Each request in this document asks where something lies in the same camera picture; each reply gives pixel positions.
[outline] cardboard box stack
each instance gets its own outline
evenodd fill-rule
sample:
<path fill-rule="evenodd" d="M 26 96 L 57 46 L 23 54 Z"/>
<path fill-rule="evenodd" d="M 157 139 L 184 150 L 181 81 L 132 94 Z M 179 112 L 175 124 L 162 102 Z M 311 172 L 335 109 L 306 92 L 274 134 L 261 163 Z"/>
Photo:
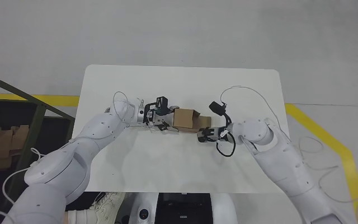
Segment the cardboard box stack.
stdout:
<path fill-rule="evenodd" d="M 0 128 L 0 170 L 9 168 L 12 157 L 22 154 L 28 133 L 28 125 L 12 126 L 10 130 L 1 130 Z"/>

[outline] white table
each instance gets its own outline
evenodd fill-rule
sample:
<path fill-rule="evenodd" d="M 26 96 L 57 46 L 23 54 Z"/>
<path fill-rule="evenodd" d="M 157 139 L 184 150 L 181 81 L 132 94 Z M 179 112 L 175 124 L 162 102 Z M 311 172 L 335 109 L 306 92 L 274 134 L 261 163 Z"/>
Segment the white table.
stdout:
<path fill-rule="evenodd" d="M 132 103 L 165 96 L 170 105 L 195 109 L 225 124 L 208 108 L 233 85 L 251 87 L 267 99 L 288 134 L 279 74 L 264 69 L 88 66 L 84 75 L 73 136 L 96 114 L 111 105 L 116 91 Z M 274 119 L 264 101 L 249 90 L 227 91 L 223 100 L 233 122 L 246 118 Z M 93 160 L 86 191 L 279 193 L 243 146 L 230 158 L 213 143 L 199 143 L 195 134 L 150 132 L 128 128 Z"/>

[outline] floor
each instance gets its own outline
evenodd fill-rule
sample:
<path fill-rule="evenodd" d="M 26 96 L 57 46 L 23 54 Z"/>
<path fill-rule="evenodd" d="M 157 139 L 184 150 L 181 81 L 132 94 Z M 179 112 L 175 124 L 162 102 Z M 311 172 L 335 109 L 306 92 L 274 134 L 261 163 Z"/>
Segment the floor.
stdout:
<path fill-rule="evenodd" d="M 2 0 L 0 77 L 30 94 L 76 96 L 90 64 L 275 69 L 285 103 L 357 164 L 357 21 L 357 0 Z M 288 121 L 295 144 L 319 139 L 294 114 Z M 301 143 L 321 150 L 310 138 Z M 329 141 L 305 157 L 342 165 Z M 343 169 L 322 182 L 334 198 L 352 199 Z M 352 203 L 334 203 L 354 215 Z"/>

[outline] black cable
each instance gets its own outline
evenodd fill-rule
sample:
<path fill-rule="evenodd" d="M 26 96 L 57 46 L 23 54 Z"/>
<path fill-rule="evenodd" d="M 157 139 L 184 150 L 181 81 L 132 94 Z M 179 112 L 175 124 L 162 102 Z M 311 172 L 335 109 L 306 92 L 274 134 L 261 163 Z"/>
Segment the black cable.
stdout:
<path fill-rule="evenodd" d="M 225 157 L 231 157 L 234 154 L 235 149 L 236 149 L 236 141 L 235 141 L 234 136 L 230 132 L 228 132 L 228 135 L 233 139 L 233 143 L 234 143 L 233 151 L 231 152 L 230 155 L 225 155 L 224 153 L 222 153 L 219 149 L 219 143 L 216 142 L 216 150 L 218 150 L 218 152 Z"/>

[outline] black metal frame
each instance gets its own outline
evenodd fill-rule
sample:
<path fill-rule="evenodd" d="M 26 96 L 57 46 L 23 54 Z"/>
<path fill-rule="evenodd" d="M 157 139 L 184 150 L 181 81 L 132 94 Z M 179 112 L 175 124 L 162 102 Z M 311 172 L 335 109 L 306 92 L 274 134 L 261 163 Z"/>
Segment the black metal frame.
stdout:
<path fill-rule="evenodd" d="M 45 116 L 45 112 L 46 110 L 50 110 L 66 119 L 70 120 L 70 125 L 69 125 L 69 129 L 67 132 L 67 141 L 71 139 L 72 136 L 72 131 L 73 131 L 73 126 L 74 126 L 74 117 L 60 111 L 57 108 L 54 108 L 53 106 L 42 102 L 41 100 L 7 84 L 4 81 L 0 80 L 0 88 L 3 88 L 13 94 L 16 94 L 17 96 L 20 96 L 22 98 L 24 98 L 25 100 L 34 103 L 37 105 L 36 107 L 36 111 L 34 114 L 34 117 L 32 119 L 32 122 L 30 124 L 30 129 L 29 129 L 29 133 L 27 135 L 25 144 L 23 146 L 23 154 L 19 160 L 19 162 L 17 163 L 16 166 L 16 171 L 17 170 L 22 170 L 25 169 L 29 166 L 29 163 L 31 161 L 31 156 L 32 156 L 32 152 L 30 150 L 30 148 L 35 146 L 35 143 L 37 141 L 37 138 L 39 136 L 40 133 L 40 129 L 41 129 L 41 125 L 43 123 L 44 120 L 44 116 Z M 22 175 L 15 175 L 13 177 L 13 179 L 10 181 L 9 183 L 9 191 L 8 194 L 10 196 L 12 196 L 13 198 L 18 198 L 21 194 L 21 192 L 19 191 L 20 186 L 17 185 L 16 183 L 18 183 L 18 181 L 23 181 L 23 174 Z"/>

